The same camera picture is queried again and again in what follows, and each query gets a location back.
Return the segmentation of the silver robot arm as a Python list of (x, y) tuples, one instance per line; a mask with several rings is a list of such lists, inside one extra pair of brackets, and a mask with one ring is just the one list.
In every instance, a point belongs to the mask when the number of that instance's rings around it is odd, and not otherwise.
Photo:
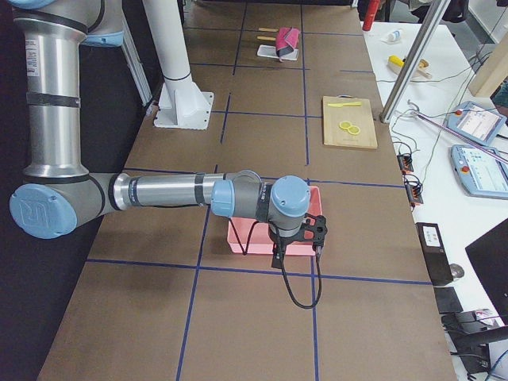
[(277, 249), (310, 242), (319, 250), (325, 217), (310, 214), (310, 188), (287, 175), (265, 183), (253, 171), (132, 177), (91, 173), (81, 162), (79, 47), (124, 40), (119, 1), (14, 1), (25, 36), (31, 163), (10, 197), (10, 213), (27, 234), (54, 239), (87, 222), (133, 207), (208, 206), (221, 217), (265, 223)]

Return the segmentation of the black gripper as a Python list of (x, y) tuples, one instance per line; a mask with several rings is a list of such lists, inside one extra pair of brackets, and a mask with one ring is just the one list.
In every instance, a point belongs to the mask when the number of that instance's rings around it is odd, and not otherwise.
[(278, 246), (289, 245), (294, 242), (311, 243), (313, 246), (324, 246), (325, 236), (328, 232), (326, 225), (326, 217), (323, 215), (314, 216), (305, 214), (302, 224), (297, 231), (288, 236), (282, 235), (283, 230), (273, 221), (268, 221), (269, 237), (274, 244)]

